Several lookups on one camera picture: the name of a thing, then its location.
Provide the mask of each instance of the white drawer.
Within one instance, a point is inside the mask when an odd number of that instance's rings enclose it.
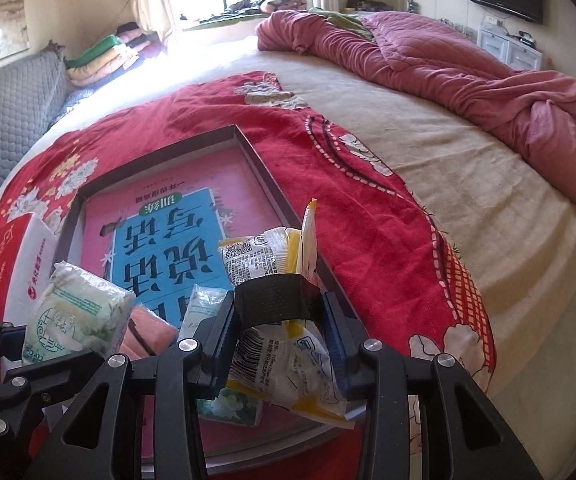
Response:
[[[511,44],[507,64],[515,70],[541,70],[542,58],[528,48]]]
[[[479,31],[479,46],[501,62],[506,62],[508,42],[484,30]]]

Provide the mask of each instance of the power outlet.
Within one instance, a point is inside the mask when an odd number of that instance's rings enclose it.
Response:
[[[484,21],[486,23],[488,23],[489,25],[495,25],[495,27],[501,27],[504,25],[504,22],[502,20],[496,18],[495,16],[486,16]]]

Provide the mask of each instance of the yellow flower print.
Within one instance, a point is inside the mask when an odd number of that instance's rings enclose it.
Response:
[[[78,161],[79,155],[75,154],[70,156],[54,169],[54,171],[50,174],[49,180],[52,182],[56,178],[61,178],[62,176],[66,175],[66,173],[75,167]]]

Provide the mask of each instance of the red floral cloth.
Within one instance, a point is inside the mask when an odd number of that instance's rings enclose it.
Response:
[[[449,352],[485,389],[495,367],[490,325],[452,246],[368,147],[283,91],[273,74],[188,86],[65,134],[11,181],[1,200],[0,227],[34,210],[59,232],[76,190],[88,180],[228,124],[237,124],[252,142],[295,211],[318,199],[319,250],[370,336],[420,358]],[[412,397],[410,408],[411,448],[418,450]],[[343,442],[356,448],[351,436]],[[348,469],[346,458],[335,460],[340,471]]]

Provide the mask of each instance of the red and white box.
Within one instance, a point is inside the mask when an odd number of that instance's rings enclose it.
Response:
[[[35,213],[0,229],[0,321],[25,325],[48,286],[57,237]]]

